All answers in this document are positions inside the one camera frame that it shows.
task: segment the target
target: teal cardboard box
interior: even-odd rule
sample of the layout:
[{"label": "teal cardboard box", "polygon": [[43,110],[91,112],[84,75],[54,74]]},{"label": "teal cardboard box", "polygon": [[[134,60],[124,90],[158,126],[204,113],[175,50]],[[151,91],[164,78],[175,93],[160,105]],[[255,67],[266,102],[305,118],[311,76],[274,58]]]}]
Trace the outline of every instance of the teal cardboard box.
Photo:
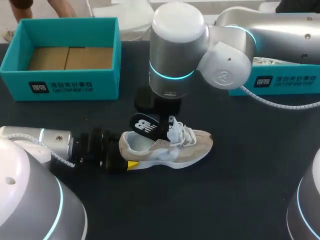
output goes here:
[{"label": "teal cardboard box", "polygon": [[[320,94],[320,65],[254,65],[244,86],[254,94]],[[241,89],[230,90],[231,96],[246,96]]]},{"label": "teal cardboard box", "polygon": [[15,101],[116,100],[117,18],[23,19],[0,67]]}]

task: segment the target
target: shoe lace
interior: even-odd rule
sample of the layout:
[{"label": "shoe lace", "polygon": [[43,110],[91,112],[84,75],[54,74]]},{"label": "shoe lace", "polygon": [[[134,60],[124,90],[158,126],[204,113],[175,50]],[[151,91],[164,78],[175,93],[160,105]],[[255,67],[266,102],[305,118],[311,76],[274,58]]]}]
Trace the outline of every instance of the shoe lace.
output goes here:
[{"label": "shoe lace", "polygon": [[186,125],[184,125],[180,121],[178,121],[177,123],[179,125],[178,131],[180,133],[182,133],[182,140],[177,143],[172,143],[172,144],[170,144],[170,146],[171,147],[175,147],[175,146],[187,147],[187,146],[195,145],[197,143],[197,138],[196,138],[194,131],[190,127],[187,127]]}]

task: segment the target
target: teal box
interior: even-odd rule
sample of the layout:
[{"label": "teal box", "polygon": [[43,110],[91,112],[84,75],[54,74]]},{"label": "teal box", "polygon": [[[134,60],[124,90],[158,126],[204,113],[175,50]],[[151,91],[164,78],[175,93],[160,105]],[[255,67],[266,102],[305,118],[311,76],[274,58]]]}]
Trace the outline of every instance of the teal box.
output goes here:
[{"label": "teal box", "polygon": [[[112,68],[27,70],[37,47],[113,48]],[[23,19],[0,75],[15,101],[116,100],[121,51],[117,18]]]},{"label": "teal box", "polygon": [[[244,85],[254,94],[320,94],[320,65],[254,65]],[[246,96],[240,88],[229,90],[231,96]]]}]

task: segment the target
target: new balance sneaker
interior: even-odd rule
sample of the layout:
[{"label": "new balance sneaker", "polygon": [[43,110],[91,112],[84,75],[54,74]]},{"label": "new balance sneaker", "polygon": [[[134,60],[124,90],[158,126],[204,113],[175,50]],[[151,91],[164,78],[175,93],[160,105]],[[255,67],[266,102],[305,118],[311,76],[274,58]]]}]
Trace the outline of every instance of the new balance sneaker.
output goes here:
[{"label": "new balance sneaker", "polygon": [[192,130],[172,117],[167,139],[154,141],[134,131],[121,135],[119,149],[127,161],[139,162],[134,169],[165,165],[173,169],[186,168],[203,159],[214,142],[210,133]]}]

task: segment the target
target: person's leg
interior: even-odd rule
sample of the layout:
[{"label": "person's leg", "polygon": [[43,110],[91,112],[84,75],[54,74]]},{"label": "person's leg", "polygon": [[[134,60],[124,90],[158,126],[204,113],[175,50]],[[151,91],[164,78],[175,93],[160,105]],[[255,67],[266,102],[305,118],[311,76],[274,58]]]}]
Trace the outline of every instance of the person's leg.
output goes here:
[{"label": "person's leg", "polygon": [[32,19],[33,0],[10,0],[11,9],[17,23],[21,19]]},{"label": "person's leg", "polygon": [[75,18],[76,13],[67,0],[48,0],[60,18]]},{"label": "person's leg", "polygon": [[[13,15],[17,23],[20,22],[21,19],[32,19],[32,11],[31,6],[33,4],[33,0],[9,0]],[[2,33],[2,37],[8,43],[12,41],[14,37],[15,31],[6,31]]]}]

